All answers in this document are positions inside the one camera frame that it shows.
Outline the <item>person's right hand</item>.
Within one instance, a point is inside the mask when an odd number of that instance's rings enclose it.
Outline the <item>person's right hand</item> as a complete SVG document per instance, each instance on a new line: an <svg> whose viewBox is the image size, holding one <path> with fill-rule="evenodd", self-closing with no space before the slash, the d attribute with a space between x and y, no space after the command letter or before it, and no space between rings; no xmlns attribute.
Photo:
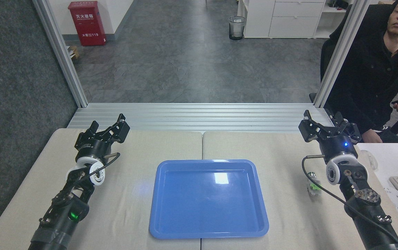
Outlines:
<svg viewBox="0 0 398 250"><path fill-rule="evenodd" d="M378 133L372 129L362 133L361 138L364 143L383 143Z"/></svg>

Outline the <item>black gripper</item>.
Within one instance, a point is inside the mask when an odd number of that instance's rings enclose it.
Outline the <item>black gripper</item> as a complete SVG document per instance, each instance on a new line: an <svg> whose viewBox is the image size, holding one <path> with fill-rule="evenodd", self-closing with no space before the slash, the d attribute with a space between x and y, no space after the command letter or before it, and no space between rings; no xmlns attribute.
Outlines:
<svg viewBox="0 0 398 250"><path fill-rule="evenodd" d="M335 126L332 134L337 136L319 139L324 161L329 161L338 155L354 155L355 158L358 158L358 153L354 148L354 143L361 141L361 134L357 124L350 123L343 118L340 112L331 115L331 121ZM326 134L326 127L315 122L309 110L305 110L304 119L301 120L298 128L305 142L318 140L317 138L321 133Z"/></svg>
<svg viewBox="0 0 398 250"><path fill-rule="evenodd" d="M93 121L91 126L78 135L75 149L78 150L75 160L81 157L97 158L105 160L105 155L111 153L111 145L114 142L123 143L130 131L130 126L126 123L125 116L120 114L117 122L109 126L106 130L98 132L98 140L91 139L95 136L99 124Z"/></svg>

